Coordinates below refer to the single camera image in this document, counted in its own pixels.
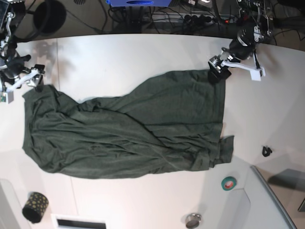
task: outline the cloth fold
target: cloth fold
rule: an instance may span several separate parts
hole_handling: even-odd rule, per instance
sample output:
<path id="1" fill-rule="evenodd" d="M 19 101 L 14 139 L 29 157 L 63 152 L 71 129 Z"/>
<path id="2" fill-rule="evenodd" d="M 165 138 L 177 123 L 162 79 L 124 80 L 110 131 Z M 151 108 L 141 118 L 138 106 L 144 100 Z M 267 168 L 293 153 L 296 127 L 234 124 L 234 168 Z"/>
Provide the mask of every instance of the cloth fold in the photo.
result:
<path id="1" fill-rule="evenodd" d="M 225 81 L 207 70 L 169 72 L 130 94 L 77 103 L 53 86 L 25 99 L 23 149 L 41 169 L 82 178 L 135 178 L 229 163 L 220 139 Z"/>

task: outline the black cup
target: black cup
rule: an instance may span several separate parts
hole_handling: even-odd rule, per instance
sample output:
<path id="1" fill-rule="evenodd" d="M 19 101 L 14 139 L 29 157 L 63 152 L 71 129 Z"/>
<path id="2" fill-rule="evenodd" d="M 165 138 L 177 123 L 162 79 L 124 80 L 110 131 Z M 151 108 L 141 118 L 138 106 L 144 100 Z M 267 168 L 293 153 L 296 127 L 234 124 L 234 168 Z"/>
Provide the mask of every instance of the black cup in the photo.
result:
<path id="1" fill-rule="evenodd" d="M 28 221 L 39 223 L 48 205 L 49 201 L 43 194 L 33 192 L 22 209 L 22 214 Z"/>

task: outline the green fabric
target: green fabric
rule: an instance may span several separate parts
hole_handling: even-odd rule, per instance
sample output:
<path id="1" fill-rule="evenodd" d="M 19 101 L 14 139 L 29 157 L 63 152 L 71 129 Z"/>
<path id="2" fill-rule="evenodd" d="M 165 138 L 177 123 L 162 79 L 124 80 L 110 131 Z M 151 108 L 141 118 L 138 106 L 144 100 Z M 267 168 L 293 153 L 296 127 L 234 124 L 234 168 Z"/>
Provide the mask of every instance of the green fabric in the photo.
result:
<path id="1" fill-rule="evenodd" d="M 82 104 L 43 86 L 23 96 L 23 149 L 44 171 L 73 177 L 207 170 L 232 157 L 233 136 L 220 139 L 224 96 L 225 81 L 212 86 L 207 70 L 169 72 Z"/>

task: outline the white tabletop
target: white tabletop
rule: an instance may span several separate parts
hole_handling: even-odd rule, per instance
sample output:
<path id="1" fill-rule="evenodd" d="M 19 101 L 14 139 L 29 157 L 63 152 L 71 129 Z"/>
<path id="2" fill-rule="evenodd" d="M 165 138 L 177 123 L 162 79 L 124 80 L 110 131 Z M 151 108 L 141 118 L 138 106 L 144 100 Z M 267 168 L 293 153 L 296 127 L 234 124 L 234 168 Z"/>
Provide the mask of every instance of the white tabletop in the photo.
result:
<path id="1" fill-rule="evenodd" d="M 47 81 L 81 102 L 97 96 L 127 94 L 146 79 L 167 71 L 208 68 L 208 60 L 229 43 L 228 39 L 196 36 L 96 35 L 30 42 L 18 50 L 21 54 L 33 53 L 31 63 L 46 62 Z M 50 175 L 40 171 L 41 185 L 34 185 L 21 175 L 24 170 L 7 175 L 9 166 L 0 166 L 0 178 L 13 180 L 13 185 L 21 190 L 21 202 L 26 199 L 25 193 L 35 187 L 50 197 L 53 213 L 105 218 L 113 229 L 184 228 L 185 215 L 193 211 L 204 213 L 201 228 L 215 228 L 227 198 L 220 186 L 224 177 L 234 176 L 238 179 L 237 187 L 244 187 L 250 165 L 271 174 L 286 168 L 304 169 L 305 52 L 260 45 L 258 58 L 266 69 L 261 82 L 251 81 L 247 71 L 232 69 L 226 83 L 223 135 L 235 135 L 230 164 L 206 172 L 147 175 L 132 180 L 86 180 L 57 175 L 58 182 L 65 184 L 68 191 L 73 189 L 75 195 L 76 203 L 65 199 L 69 207 L 64 210 L 58 207 L 61 199 Z M 16 151 L 14 155 L 22 159 L 14 162 L 15 166 L 26 161 L 30 171 L 37 173 L 39 169 L 20 150 L 24 128 L 21 94 L 26 90 L 25 86 L 17 92 L 12 104 L 0 104 L 1 154 Z M 262 156 L 264 145 L 274 150 L 270 157 Z M 114 215 L 120 216 L 120 220 L 113 219 Z"/>

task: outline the green tape roll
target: green tape roll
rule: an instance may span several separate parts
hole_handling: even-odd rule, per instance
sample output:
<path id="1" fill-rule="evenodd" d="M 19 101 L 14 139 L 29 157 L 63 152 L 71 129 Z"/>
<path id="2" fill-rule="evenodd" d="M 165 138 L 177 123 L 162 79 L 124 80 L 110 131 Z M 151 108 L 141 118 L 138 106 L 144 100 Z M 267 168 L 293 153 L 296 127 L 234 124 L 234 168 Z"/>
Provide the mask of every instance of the green tape roll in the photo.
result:
<path id="1" fill-rule="evenodd" d="M 223 187 L 224 191 L 229 191 L 233 189 L 237 184 L 237 180 L 234 177 L 226 177 L 221 182 L 221 187 Z"/>

